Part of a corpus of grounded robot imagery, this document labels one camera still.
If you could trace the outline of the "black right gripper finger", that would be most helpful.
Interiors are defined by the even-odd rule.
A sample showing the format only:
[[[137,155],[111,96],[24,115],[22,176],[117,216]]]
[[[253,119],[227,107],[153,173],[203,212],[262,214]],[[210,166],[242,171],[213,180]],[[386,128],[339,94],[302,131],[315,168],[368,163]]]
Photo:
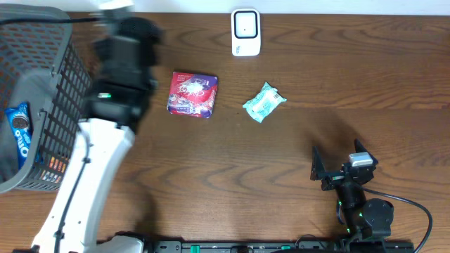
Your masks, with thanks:
[[[316,146],[312,148],[312,165],[311,165],[311,180],[321,180],[326,175],[324,165]]]
[[[373,158],[372,165],[378,164],[378,160],[363,146],[361,141],[357,138],[354,140],[354,148],[355,148],[355,153],[368,152],[371,155],[371,157]]]

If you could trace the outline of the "red purple pad package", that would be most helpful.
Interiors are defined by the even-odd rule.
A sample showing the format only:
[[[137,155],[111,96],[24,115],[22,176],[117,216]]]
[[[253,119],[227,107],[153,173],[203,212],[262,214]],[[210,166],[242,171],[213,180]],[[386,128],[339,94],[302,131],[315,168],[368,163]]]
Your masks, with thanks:
[[[173,72],[167,110],[173,115],[210,118],[217,87],[216,76]]]

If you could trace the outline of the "green wet wipes pack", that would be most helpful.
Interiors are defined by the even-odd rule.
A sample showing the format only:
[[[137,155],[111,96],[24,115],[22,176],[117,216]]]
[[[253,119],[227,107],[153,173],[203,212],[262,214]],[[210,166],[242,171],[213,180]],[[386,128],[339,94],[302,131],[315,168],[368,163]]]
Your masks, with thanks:
[[[243,108],[253,120],[262,123],[265,117],[286,101],[287,99],[278,93],[278,89],[265,82],[261,91],[254,98],[247,101]]]

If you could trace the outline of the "blue Oreo cookie pack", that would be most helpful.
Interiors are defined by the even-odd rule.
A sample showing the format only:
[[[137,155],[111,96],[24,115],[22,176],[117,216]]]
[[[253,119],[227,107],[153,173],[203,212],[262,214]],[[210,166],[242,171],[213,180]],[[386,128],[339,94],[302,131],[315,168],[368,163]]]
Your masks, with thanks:
[[[7,108],[5,113],[15,138],[18,151],[18,169],[21,170],[26,162],[32,142],[29,104],[28,102],[22,102],[15,108]]]

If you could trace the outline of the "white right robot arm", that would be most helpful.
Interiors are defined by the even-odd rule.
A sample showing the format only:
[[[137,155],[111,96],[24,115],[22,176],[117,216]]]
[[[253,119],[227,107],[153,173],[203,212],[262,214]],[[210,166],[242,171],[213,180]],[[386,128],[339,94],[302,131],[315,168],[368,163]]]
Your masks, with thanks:
[[[386,238],[391,235],[394,207],[379,198],[367,199],[363,185],[373,179],[378,160],[359,140],[354,141],[355,152],[338,171],[326,171],[319,149],[312,148],[310,179],[321,182],[321,190],[337,193],[345,224],[351,235],[359,239]]]

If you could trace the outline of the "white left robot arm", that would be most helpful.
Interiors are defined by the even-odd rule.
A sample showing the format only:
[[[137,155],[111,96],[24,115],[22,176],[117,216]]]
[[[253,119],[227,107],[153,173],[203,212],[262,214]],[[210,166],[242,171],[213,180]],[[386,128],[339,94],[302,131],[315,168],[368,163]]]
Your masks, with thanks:
[[[119,232],[97,240],[110,187],[133,146],[139,122],[157,82],[155,45],[161,31],[145,18],[114,21],[96,41],[102,68],[83,99],[70,163],[51,211],[34,237],[31,252],[149,252],[142,235]]]

